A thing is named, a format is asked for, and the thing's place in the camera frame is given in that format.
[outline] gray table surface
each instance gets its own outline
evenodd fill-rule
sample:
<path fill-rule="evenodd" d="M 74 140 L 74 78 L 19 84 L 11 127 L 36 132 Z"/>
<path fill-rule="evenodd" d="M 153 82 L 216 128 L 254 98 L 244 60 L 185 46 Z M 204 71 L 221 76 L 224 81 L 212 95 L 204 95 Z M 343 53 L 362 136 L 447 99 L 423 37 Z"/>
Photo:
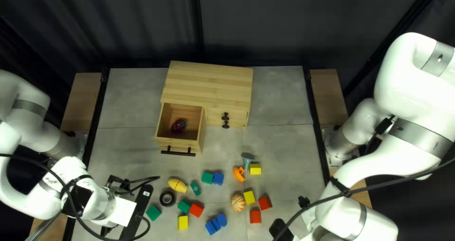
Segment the gray table surface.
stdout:
<path fill-rule="evenodd" d="M 272 240 L 268 228 L 276 218 L 287 221 L 300 209 L 298 196 L 308 196 L 310 200 L 320 196 L 324 182 L 302 68 L 253 69 L 248 126 L 230 129 L 207 126 L 203 152 L 196 157 L 162 155 L 154 141 L 168 70 L 111 69 L 88 171 L 100 185 L 105 184 L 110 174 L 128 179 L 161 176 L 151 183 L 154 192 L 149 206 L 157 205 L 162 215 L 151 221 L 150 232 L 141 240 Z M 261 175 L 246 174 L 243 183 L 232 174 L 234 166 L 242 165 L 242 152 L 255 155 L 262 167 Z M 224 173 L 224 184 L 202 183 L 205 170 Z M 191 189 L 177 194 L 177 202 L 186 198 L 205 207 L 200 218 L 189 215 L 189 228 L 184 231 L 177 230 L 181 214 L 177 206 L 159 205 L 159 196 L 171 177 L 187 184 L 195 180 L 202 191 L 199 197 Z M 262 224 L 249 223 L 249 211 L 259 206 L 257 202 L 241 212 L 231 209 L 232 194 L 245 190 L 253 190 L 256 201 L 264 194 L 270 196 L 273 208 L 261 211 Z M 204 225 L 218 212 L 225 213 L 227 226 L 209 236 Z M 100 231 L 99 226 L 89 221 L 87 224 Z M 145 227 L 142 223 L 138 234 Z M 290 230 L 300 237 L 306 234 L 301 218 Z M 121 231 L 122 227 L 117 227 L 107 237 L 118 238 Z M 76 223 L 72 240 L 97 239 Z"/>

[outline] roll of tape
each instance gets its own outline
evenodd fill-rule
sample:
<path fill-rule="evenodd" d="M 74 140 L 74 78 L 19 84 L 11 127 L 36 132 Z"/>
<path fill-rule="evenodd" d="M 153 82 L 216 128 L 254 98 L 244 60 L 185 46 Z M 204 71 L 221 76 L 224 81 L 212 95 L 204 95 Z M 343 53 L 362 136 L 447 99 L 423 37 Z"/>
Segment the roll of tape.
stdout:
<path fill-rule="evenodd" d="M 172 191 L 165 191 L 161 193 L 160 204 L 165 207 L 171 207 L 175 204 L 175 195 Z"/>

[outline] drawer handle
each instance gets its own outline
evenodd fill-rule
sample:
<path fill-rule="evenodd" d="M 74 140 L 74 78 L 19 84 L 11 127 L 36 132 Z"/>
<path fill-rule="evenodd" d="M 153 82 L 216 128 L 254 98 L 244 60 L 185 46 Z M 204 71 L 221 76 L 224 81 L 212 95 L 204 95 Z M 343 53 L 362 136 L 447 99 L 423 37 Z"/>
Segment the drawer handle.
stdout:
<path fill-rule="evenodd" d="M 170 145 L 168 145 L 168 150 L 162 150 L 161 154 L 190 156 L 190 157 L 195 157 L 196 156 L 196 153 L 191 153 L 191 147 L 188 147 L 188 152 L 180 152 L 180 151 L 171 151 L 171 146 Z"/>
<path fill-rule="evenodd" d="M 227 121 L 224 122 L 224 125 L 222 125 L 221 127 L 223 127 L 224 129 L 229 129 L 230 126 L 228 126 L 228 123 Z"/>
<path fill-rule="evenodd" d="M 224 116 L 221 117 L 221 120 L 223 120 L 223 121 L 229 121 L 228 114 L 229 114 L 229 113 L 225 112 L 225 113 L 224 113 Z"/>

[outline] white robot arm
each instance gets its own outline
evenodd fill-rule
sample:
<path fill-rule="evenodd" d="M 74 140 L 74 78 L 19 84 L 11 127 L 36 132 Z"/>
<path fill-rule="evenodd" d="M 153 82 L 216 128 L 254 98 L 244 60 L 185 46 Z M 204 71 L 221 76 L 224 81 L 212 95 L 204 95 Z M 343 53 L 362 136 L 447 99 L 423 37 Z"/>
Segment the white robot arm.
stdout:
<path fill-rule="evenodd" d="M 392 114 L 397 120 L 375 152 L 337 171 L 334 177 L 340 183 L 351 188 L 369 176 L 409 176 L 439 165 L 455 140 L 453 54 L 453 47 L 417 33 L 403 34 L 392 43 L 379 70 L 374 100 L 361 102 L 327 138 L 327 153 L 334 160 L 349 159 L 350 152 L 371 139 L 381 120 Z M 339 193 L 330 182 L 321 198 Z M 302 218 L 310 231 L 305 241 L 395 241 L 398 235 L 393 221 L 345 197 L 320 204 Z M 316 235 L 321 229 L 330 233 Z"/>
<path fill-rule="evenodd" d="M 49 103 L 49 97 L 35 86 L 0 70 L 0 153 L 12 155 L 18 145 L 46 153 L 59 160 L 52 171 L 67 184 L 88 174 L 80 160 L 83 144 L 61 133 L 50 123 L 43 122 Z M 50 173 L 27 195 L 15 190 L 6 175 L 9 160 L 9 157 L 0 157 L 0 201 L 42 220 L 54 217 L 64 208 L 68 196 L 62 191 L 62 184 Z M 116 196 L 91 178 L 79 180 L 69 190 L 76 186 L 90 194 L 81 219 L 105 227 L 117 224 L 128 226 L 136 203 Z"/>

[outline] dark backdrop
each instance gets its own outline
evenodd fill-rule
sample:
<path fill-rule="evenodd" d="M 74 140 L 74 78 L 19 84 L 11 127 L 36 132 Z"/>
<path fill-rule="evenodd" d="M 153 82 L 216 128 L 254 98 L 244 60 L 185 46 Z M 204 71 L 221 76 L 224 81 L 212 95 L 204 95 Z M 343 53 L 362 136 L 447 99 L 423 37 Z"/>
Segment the dark backdrop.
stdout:
<path fill-rule="evenodd" d="M 194 0 L 0 0 L 0 67 L 51 96 L 53 108 L 47 118 L 57 126 L 74 75 L 105 66 L 166 67 L 173 59 L 238 66 L 307 64 L 337 69 L 345 88 L 414 1 L 200 0 L 198 25 Z M 433 0 L 410 31 L 453 46 L 454 13 L 453 0 Z M 368 87 L 376 74 L 374 69 L 346 97 L 350 112 L 372 95 Z M 394 196 L 372 192 L 374 207 L 399 225 L 399 240 L 447 240 L 438 235 L 436 225 L 451 223 L 453 217 L 409 222 L 417 218 L 414 212 L 438 215 L 447 209 L 440 205 L 455 198 L 455 192 L 449 186 L 431 189 L 427 183 L 446 180 L 451 173 L 435 174 L 439 177 L 421 182 L 426 186 L 403 184 Z M 446 199 L 424 196 L 434 189 Z M 427 203 L 410 206 L 401 197 L 424 198 Z M 18 216 L 12 210 L 8 214 Z M 20 232 L 9 227 L 6 217 L 0 218 L 2 234 L 9 228 L 26 236 L 30 226 Z"/>

